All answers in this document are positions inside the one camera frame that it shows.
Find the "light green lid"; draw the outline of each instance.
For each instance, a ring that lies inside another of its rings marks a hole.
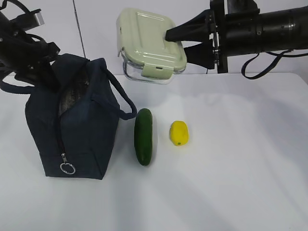
[[[186,68],[181,42],[167,42],[165,33],[175,27],[168,17],[125,8],[116,22],[117,48],[126,59],[143,66],[142,76],[169,79]]]

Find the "plastic container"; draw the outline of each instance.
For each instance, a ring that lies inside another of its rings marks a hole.
[[[175,27],[168,17],[125,8],[116,22],[118,55],[127,78],[167,84],[186,68],[181,42],[168,42],[165,33]]]

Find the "yellow lemon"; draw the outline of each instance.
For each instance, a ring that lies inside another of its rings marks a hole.
[[[174,121],[170,128],[170,139],[175,146],[182,146],[188,142],[187,125],[183,121]]]

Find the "black cable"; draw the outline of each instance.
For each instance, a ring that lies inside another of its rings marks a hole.
[[[42,37],[38,36],[38,35],[33,35],[33,34],[27,34],[29,35],[31,38],[36,38],[38,39],[39,41],[45,41],[45,39],[43,39]]]
[[[266,52],[267,54],[274,55],[274,56],[279,56],[280,54],[276,54],[273,52]],[[308,53],[304,54],[284,54],[282,57],[283,58],[299,58],[299,57],[305,57],[308,56]]]
[[[3,0],[2,6],[0,6],[0,10],[6,8],[8,1],[19,7],[23,12],[30,13],[30,10],[18,0]]]
[[[287,51],[283,51],[280,54],[278,54],[277,57],[274,59],[274,61],[264,71],[260,72],[256,76],[253,76],[253,77],[246,76],[246,68],[247,68],[247,66],[260,55],[260,53],[259,53],[259,54],[256,55],[256,57],[254,57],[254,58],[248,60],[246,63],[244,63],[244,65],[242,67],[242,75],[244,77],[246,77],[247,79],[251,79],[251,80],[261,78],[262,76],[266,75],[268,72],[270,72],[272,69],[274,69],[277,66],[279,61],[283,58],[284,54],[292,52],[292,51],[293,50],[287,50]]]

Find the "green cucumber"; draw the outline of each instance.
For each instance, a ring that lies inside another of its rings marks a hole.
[[[150,164],[153,149],[153,117],[149,109],[141,109],[135,122],[135,151],[139,163]]]

